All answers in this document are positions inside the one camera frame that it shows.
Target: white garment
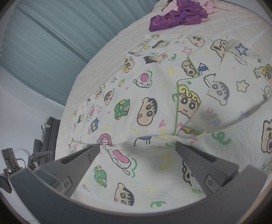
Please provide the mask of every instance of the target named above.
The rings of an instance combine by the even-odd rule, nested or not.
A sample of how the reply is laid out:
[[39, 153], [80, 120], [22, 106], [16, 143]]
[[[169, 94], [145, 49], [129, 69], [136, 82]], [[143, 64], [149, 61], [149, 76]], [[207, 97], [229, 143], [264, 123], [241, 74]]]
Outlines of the white garment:
[[230, 35], [147, 35], [73, 113], [69, 153], [102, 146], [72, 198], [138, 213], [204, 198], [176, 141], [239, 171], [248, 164], [272, 171], [271, 96], [272, 67]]

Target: pink star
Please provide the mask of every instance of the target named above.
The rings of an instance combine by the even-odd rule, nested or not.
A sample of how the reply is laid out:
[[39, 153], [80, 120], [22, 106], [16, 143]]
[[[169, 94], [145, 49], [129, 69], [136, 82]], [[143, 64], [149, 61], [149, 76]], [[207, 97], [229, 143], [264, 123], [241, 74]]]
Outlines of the pink star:
[[187, 48], [185, 47], [185, 49], [182, 52], [186, 52], [188, 54], [188, 56], [192, 53], [192, 48]]
[[101, 112], [101, 108], [102, 108], [101, 106], [98, 107], [98, 109], [97, 109], [97, 112], [98, 112], [98, 113]]

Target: star print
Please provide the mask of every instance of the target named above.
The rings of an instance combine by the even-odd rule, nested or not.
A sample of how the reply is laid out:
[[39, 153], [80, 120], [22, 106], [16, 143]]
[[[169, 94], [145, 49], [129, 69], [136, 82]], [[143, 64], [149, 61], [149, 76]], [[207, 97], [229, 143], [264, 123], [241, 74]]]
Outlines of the star print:
[[98, 113], [101, 112], [101, 108], [102, 108], [101, 106], [98, 107], [98, 109], [97, 109], [97, 112], [98, 112]]
[[246, 83], [245, 80], [237, 81], [236, 85], [237, 85], [237, 91], [241, 91], [241, 92], [244, 92], [244, 93], [247, 91], [247, 87], [249, 86], [249, 84]]
[[246, 51], [248, 50], [248, 48], [243, 47], [243, 45], [240, 43], [238, 47], [235, 47], [236, 50], [238, 50], [239, 55], [241, 56], [242, 54], [244, 54], [245, 56], [247, 56]]
[[123, 83], [125, 83], [125, 80], [121, 80], [118, 84], [118, 86], [121, 86]]
[[187, 48], [185, 47], [185, 49], [182, 52], [186, 52], [188, 54], [188, 56], [192, 53], [192, 48]]
[[238, 120], [241, 121], [248, 116], [249, 116], [249, 111], [247, 111], [246, 113], [241, 111], [241, 117], [239, 117]]
[[114, 83], [115, 80], [117, 80], [117, 79], [115, 78], [115, 76], [112, 77], [111, 82], [110, 82], [109, 84]]

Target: curtain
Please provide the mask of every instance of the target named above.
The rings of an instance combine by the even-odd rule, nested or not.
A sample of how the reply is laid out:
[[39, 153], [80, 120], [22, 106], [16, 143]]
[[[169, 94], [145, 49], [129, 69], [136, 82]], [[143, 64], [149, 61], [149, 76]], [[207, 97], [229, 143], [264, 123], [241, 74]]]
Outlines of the curtain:
[[20, 0], [4, 33], [0, 65], [65, 105], [77, 75], [158, 0]]

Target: blue star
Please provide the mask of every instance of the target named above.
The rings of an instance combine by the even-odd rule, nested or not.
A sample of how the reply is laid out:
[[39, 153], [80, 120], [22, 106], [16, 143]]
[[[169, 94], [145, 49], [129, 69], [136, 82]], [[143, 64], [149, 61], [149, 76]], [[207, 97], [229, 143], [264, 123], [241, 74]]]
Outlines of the blue star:
[[246, 113], [241, 111], [241, 117], [238, 118], [239, 121], [242, 121], [244, 118], [249, 116], [249, 111], [247, 111]]
[[116, 79], [115, 76], [114, 76], [114, 77], [111, 79], [111, 82], [110, 82], [109, 84], [114, 83], [115, 80], [117, 80], [117, 79]]
[[246, 47], [243, 47], [243, 45], [240, 43], [238, 47], [235, 47], [236, 50], [238, 50], [239, 52], [239, 55], [241, 56], [242, 54], [244, 54], [245, 56], [247, 55], [246, 54], [246, 51], [248, 50], [248, 48]]

